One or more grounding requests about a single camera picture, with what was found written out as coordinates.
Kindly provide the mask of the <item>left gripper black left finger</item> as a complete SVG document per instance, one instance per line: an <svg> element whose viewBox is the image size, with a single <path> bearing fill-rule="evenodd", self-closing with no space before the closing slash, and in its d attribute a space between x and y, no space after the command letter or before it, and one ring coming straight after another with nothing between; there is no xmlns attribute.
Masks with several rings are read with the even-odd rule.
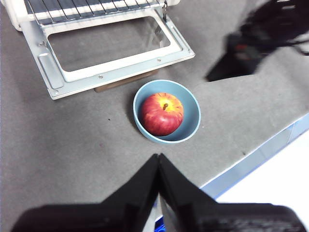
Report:
<svg viewBox="0 0 309 232"><path fill-rule="evenodd" d="M14 232L141 232L157 198L159 156L152 155L100 203L52 204L26 210Z"/></svg>

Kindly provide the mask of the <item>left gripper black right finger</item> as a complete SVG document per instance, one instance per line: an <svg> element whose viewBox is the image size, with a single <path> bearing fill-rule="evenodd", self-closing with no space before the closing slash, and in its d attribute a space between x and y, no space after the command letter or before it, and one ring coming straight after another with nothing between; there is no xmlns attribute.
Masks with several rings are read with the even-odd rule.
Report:
<svg viewBox="0 0 309 232"><path fill-rule="evenodd" d="M296 213L270 203L218 203L158 156L159 193L183 232L304 232Z"/></svg>

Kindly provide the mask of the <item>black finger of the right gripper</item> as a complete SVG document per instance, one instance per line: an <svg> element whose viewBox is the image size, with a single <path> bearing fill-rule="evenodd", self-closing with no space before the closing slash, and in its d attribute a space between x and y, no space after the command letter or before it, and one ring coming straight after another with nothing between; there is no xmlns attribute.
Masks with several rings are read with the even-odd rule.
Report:
<svg viewBox="0 0 309 232"><path fill-rule="evenodd" d="M268 47L240 35L229 35L224 55L206 74L209 82L254 74L268 56Z"/></svg>

